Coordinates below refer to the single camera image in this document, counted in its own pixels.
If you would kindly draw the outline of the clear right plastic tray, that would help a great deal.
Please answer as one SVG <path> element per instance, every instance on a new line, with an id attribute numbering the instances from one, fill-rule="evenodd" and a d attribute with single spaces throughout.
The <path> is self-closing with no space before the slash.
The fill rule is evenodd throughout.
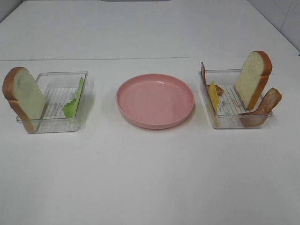
<path id="1" fill-rule="evenodd" d="M 272 112 L 252 115 L 250 110 L 244 108 L 234 86 L 240 72 L 240 69 L 206 70 L 205 78 L 203 78 L 202 71 L 199 72 L 200 91 L 210 123 L 215 129 L 261 128 L 272 116 Z M 224 91 L 219 96 L 217 111 L 213 108 L 207 87 L 212 81 Z"/>

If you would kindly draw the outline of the green lettuce leaf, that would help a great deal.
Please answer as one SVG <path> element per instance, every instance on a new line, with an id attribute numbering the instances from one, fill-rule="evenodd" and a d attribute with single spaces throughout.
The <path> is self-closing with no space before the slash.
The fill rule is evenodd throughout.
<path id="1" fill-rule="evenodd" d="M 79 99 L 84 85 L 84 79 L 81 78 L 79 81 L 78 89 L 75 91 L 75 97 L 63 107 L 63 112 L 66 118 L 73 118 L 76 115 Z"/>

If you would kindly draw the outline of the clear left plastic tray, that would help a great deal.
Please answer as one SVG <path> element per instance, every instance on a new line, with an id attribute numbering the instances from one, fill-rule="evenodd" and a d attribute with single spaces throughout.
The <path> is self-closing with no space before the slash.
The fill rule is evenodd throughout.
<path id="1" fill-rule="evenodd" d="M 47 72 L 40 73 L 36 82 L 46 98 L 41 118 L 16 122 L 27 125 L 30 122 L 37 127 L 37 133 L 57 133 L 77 131 L 85 125 L 93 84 L 88 80 L 88 72 Z M 75 116 L 66 118 L 63 107 L 76 98 L 76 91 L 83 84 Z"/>

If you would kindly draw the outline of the clear plastic tray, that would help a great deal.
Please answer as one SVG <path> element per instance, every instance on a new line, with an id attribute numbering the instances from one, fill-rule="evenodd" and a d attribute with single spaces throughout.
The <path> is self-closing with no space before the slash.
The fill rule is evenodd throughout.
<path id="1" fill-rule="evenodd" d="M 250 110 L 244 108 L 234 86 L 240 72 L 240 69 L 206 70 L 205 78 L 203 78 L 202 71 L 199 72 L 200 91 L 210 123 L 215 129 L 261 128 L 272 116 L 272 112 L 252 115 Z M 207 87 L 212 81 L 224 91 L 219 96 L 217 111 L 213 108 Z"/>
<path id="2" fill-rule="evenodd" d="M 36 82 L 46 98 L 41 118 L 16 122 L 27 125 L 30 122 L 37 127 L 37 133 L 57 133 L 77 131 L 85 125 L 93 84 L 88 80 L 88 72 L 47 72 L 40 73 Z M 83 84 L 75 116 L 66 118 L 63 107 L 76 98 L 76 91 Z"/>

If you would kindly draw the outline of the pink round plate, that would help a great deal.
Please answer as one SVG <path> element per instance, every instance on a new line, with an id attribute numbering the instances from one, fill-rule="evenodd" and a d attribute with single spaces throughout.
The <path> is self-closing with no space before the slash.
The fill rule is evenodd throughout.
<path id="1" fill-rule="evenodd" d="M 192 112 L 195 97 L 182 80 L 164 74 L 144 74 L 125 81 L 116 92 L 121 115 L 148 129 L 166 129 L 183 122 Z"/>

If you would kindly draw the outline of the bacon strip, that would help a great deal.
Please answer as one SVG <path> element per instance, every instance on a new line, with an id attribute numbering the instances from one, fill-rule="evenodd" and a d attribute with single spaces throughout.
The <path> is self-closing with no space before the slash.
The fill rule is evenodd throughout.
<path id="1" fill-rule="evenodd" d="M 282 94 L 275 88 L 271 88 L 261 100 L 258 108 L 252 112 L 241 113 L 240 121 L 245 128 L 257 128 L 265 123 L 272 109 L 282 99 Z"/>
<path id="2" fill-rule="evenodd" d="M 205 69 L 203 61 L 201 62 L 201 76 L 203 78 L 206 89 L 209 89 L 210 84 L 206 83 L 206 69 Z M 224 90 L 216 84 L 215 84 L 215 88 L 216 88 L 216 91 L 217 91 L 217 95 L 222 96 L 222 94 L 224 93 Z"/>

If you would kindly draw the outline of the bread slice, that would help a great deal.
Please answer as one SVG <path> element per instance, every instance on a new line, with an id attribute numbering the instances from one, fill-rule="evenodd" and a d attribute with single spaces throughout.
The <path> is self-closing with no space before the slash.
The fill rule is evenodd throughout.
<path id="1" fill-rule="evenodd" d="M 264 51 L 253 51 L 242 66 L 234 83 L 246 110 L 254 109 L 272 72 L 272 63 Z"/>
<path id="2" fill-rule="evenodd" d="M 46 98 L 37 82 L 24 67 L 11 69 L 4 78 L 2 92 L 11 108 L 24 121 L 27 132 L 34 133 L 41 118 Z"/>

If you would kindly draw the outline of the yellow cheese slice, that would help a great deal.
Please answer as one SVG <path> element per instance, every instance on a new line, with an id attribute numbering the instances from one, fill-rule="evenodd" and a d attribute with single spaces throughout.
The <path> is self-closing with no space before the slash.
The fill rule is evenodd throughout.
<path id="1" fill-rule="evenodd" d="M 209 89 L 208 89 L 208 94 L 210 97 L 210 110 L 209 110 L 209 117 L 211 124 L 214 128 L 219 127 L 219 121 L 218 121 L 218 104 L 220 103 L 218 94 L 217 94 L 217 89 L 215 86 L 215 82 L 212 81 Z"/>

